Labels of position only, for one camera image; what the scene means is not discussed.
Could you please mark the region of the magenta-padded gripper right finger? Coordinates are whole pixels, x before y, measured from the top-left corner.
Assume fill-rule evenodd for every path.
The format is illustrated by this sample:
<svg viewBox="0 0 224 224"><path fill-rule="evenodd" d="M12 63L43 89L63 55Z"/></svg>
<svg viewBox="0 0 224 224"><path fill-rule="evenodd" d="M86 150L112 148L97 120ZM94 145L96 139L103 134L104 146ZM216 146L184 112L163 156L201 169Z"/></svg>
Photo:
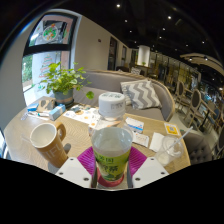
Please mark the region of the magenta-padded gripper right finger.
<svg viewBox="0 0 224 224"><path fill-rule="evenodd" d="M168 175L155 157L146 157L135 147L131 148L127 166L129 188L140 188Z"/></svg>

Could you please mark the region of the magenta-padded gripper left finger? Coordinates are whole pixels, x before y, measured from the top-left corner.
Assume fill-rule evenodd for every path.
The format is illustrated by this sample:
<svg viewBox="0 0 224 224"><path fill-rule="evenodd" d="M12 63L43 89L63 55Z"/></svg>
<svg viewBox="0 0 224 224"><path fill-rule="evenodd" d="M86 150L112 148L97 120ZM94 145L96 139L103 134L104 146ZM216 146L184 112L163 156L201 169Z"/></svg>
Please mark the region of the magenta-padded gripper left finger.
<svg viewBox="0 0 224 224"><path fill-rule="evenodd" d="M97 168L93 149L89 147L78 157L69 157L56 175L84 188L97 183Z"/></svg>

